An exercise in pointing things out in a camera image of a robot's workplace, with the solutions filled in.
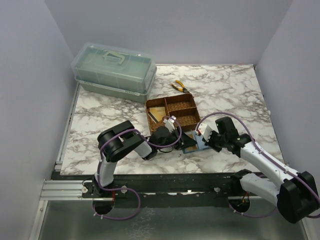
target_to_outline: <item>pliers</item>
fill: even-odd
[[[180,82],[179,80],[175,80],[175,82],[182,87],[182,88],[177,87],[176,85],[174,85],[173,83],[171,83],[171,86],[172,86],[175,90],[177,90],[177,91],[179,91],[179,92],[183,92],[183,93],[185,93],[185,94],[189,94],[189,93],[190,93],[190,92],[185,88],[185,85],[183,85],[182,82]]]

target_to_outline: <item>wooden compartment box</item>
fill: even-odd
[[[163,121],[155,123],[148,115],[149,108],[155,107],[164,107],[167,116],[175,116],[184,132],[195,130],[197,123],[200,121],[195,100],[189,93],[150,99],[145,103],[145,110],[151,134],[158,127],[165,125]]]

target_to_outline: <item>plastic storage box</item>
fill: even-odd
[[[142,53],[87,42],[73,60],[75,79],[90,92],[145,103],[157,67]]]

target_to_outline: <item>tray divider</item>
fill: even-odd
[[[165,110],[165,114],[166,114],[167,116],[171,117],[171,116],[170,116],[170,112],[169,112],[169,108],[168,108],[167,98],[166,98],[166,97],[164,98],[164,110]]]
[[[179,110],[169,111],[169,113],[176,112],[176,111],[182,111],[182,110],[188,110],[188,109],[196,109],[196,110],[198,110],[198,108],[196,106],[189,106],[189,107],[186,107],[186,108],[181,108]]]
[[[174,111],[169,111],[169,114],[170,115],[172,115],[172,114],[175,114],[175,113],[181,113],[181,112],[184,112],[184,111],[189,111],[189,110],[195,110],[195,111],[197,111],[197,107],[196,106],[193,106],[193,107],[188,107],[188,108],[183,108],[183,109],[179,109],[179,110],[174,110]]]

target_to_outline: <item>clear plastic lid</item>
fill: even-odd
[[[128,49],[86,43],[73,60],[77,80],[144,93],[156,65],[151,57]]]

